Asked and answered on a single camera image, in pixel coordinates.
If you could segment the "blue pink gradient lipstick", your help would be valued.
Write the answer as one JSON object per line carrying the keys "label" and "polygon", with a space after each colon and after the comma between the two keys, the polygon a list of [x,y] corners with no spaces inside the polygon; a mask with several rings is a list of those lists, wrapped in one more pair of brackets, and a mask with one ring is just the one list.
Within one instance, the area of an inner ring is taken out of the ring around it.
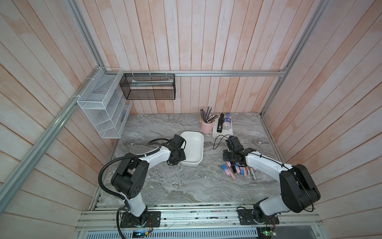
{"label": "blue pink gradient lipstick", "polygon": [[222,167],[223,171],[225,172],[225,174],[226,174],[227,176],[230,176],[230,173],[229,173],[227,167],[226,167],[225,165],[222,165],[221,167]]}

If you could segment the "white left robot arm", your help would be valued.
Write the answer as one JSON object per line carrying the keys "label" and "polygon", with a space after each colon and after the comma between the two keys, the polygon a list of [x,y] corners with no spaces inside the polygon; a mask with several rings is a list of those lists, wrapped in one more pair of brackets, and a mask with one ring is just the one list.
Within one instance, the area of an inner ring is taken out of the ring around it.
{"label": "white left robot arm", "polygon": [[142,217],[147,211],[141,190],[148,170],[162,162],[173,166],[186,160],[187,141],[177,134],[171,139],[151,140],[148,144],[157,147],[140,155],[125,155],[110,181],[117,195],[122,197],[128,212],[136,218]]}

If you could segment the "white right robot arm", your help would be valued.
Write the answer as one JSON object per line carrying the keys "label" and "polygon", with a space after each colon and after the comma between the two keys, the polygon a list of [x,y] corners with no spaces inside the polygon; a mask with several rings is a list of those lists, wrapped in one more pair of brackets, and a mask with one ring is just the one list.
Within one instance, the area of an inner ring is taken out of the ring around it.
{"label": "white right robot arm", "polygon": [[304,165],[282,163],[255,149],[244,148],[239,139],[232,135],[225,142],[228,149],[223,151],[224,161],[256,168],[280,184],[280,195],[263,199],[253,206],[254,219],[259,223],[282,212],[300,213],[320,200],[320,192]]}

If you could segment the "pink blue lipstick silver cap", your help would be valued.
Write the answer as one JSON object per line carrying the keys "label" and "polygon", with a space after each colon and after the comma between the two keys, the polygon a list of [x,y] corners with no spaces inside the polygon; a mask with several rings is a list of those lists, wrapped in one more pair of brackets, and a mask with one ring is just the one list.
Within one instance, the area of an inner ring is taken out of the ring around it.
{"label": "pink blue lipstick silver cap", "polygon": [[241,175],[245,175],[244,167],[239,167],[239,169],[240,169],[240,174],[241,174]]}

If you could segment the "white plastic storage box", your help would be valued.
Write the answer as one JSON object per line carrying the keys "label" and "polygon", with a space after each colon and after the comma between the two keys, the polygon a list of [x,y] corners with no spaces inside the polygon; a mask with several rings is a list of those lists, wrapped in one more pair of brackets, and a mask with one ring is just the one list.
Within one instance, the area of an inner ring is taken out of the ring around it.
{"label": "white plastic storage box", "polygon": [[200,132],[184,131],[181,137],[185,139],[185,155],[186,160],[180,162],[186,166],[198,166],[203,160],[204,153],[204,136]]}

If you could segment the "silver lipstick tube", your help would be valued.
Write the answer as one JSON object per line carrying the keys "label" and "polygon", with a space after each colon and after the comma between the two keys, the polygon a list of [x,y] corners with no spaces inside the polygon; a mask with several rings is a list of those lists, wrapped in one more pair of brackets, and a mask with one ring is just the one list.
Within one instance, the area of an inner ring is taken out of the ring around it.
{"label": "silver lipstick tube", "polygon": [[256,174],[255,174],[255,170],[253,168],[250,168],[250,172],[251,172],[251,175],[252,175],[253,179],[256,180],[257,177],[256,177]]}

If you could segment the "clear Pepsi plastic bottle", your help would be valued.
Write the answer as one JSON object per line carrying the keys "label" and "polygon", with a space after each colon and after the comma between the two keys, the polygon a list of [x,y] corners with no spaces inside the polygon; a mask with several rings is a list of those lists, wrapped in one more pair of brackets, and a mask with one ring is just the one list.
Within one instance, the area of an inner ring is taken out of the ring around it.
{"label": "clear Pepsi plastic bottle", "polygon": [[223,124],[222,124],[223,130],[230,130],[232,129],[232,122],[231,122],[231,115],[230,113],[226,113],[223,118]]}

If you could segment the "black stapler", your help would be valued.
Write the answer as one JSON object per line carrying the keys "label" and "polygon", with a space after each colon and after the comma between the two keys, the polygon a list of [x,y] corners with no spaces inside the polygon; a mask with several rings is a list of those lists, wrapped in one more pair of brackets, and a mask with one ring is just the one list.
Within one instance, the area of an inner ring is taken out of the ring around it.
{"label": "black stapler", "polygon": [[224,116],[225,116],[225,114],[224,114],[224,113],[221,113],[221,114],[220,114],[220,117],[219,117],[219,119],[218,119],[218,124],[217,124],[217,129],[216,129],[216,131],[217,131],[218,133],[222,133],[223,123],[224,123]]}

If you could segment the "pink metal pen bucket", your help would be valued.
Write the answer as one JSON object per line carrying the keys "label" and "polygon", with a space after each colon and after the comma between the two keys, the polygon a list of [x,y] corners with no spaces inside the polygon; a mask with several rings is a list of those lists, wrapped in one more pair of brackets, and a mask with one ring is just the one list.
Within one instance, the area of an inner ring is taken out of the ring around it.
{"label": "pink metal pen bucket", "polygon": [[213,122],[207,123],[201,120],[201,132],[204,134],[210,134],[213,131]]}

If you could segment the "bundle of coloured pens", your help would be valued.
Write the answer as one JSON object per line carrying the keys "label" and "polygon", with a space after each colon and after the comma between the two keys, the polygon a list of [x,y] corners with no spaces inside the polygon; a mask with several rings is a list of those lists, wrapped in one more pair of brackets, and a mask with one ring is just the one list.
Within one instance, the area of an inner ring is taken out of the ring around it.
{"label": "bundle of coloured pens", "polygon": [[201,121],[204,123],[212,123],[218,118],[218,116],[219,115],[213,114],[212,107],[207,107],[207,109],[205,108],[200,109],[200,118],[201,118]]}

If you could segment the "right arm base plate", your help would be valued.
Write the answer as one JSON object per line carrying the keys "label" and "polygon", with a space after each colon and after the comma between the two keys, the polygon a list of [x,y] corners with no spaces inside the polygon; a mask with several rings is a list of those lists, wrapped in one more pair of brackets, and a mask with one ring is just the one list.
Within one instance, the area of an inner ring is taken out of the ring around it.
{"label": "right arm base plate", "polygon": [[245,209],[238,207],[236,209],[240,225],[278,225],[280,220],[277,215],[267,216],[258,209]]}

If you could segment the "black mesh wall basket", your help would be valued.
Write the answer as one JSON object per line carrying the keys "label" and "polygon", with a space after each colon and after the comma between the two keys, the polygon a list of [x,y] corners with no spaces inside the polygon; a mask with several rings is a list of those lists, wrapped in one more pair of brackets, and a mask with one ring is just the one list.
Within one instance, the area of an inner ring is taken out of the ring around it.
{"label": "black mesh wall basket", "polygon": [[124,73],[119,83],[127,100],[175,100],[174,74]]}

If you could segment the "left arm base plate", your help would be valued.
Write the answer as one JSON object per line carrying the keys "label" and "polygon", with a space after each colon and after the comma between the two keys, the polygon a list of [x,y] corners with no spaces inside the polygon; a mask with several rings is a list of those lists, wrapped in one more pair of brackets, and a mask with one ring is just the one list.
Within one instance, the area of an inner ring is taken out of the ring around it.
{"label": "left arm base plate", "polygon": [[143,214],[140,217],[135,217],[129,212],[123,212],[119,222],[119,226],[121,228],[158,228],[160,227],[160,221],[160,211],[143,212]]}

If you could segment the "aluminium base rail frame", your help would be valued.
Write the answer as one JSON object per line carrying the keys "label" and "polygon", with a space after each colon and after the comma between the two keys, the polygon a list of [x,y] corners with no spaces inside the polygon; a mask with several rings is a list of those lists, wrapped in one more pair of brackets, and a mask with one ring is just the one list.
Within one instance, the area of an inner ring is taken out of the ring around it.
{"label": "aluminium base rail frame", "polygon": [[[73,239],[120,239],[116,226],[118,207],[98,207],[84,211],[76,225]],[[149,207],[161,212],[160,226],[146,237],[134,235],[146,228],[121,228],[126,239],[329,239],[320,216],[303,211],[281,213],[271,223],[241,225],[238,210],[252,209],[249,204],[178,204]]]}

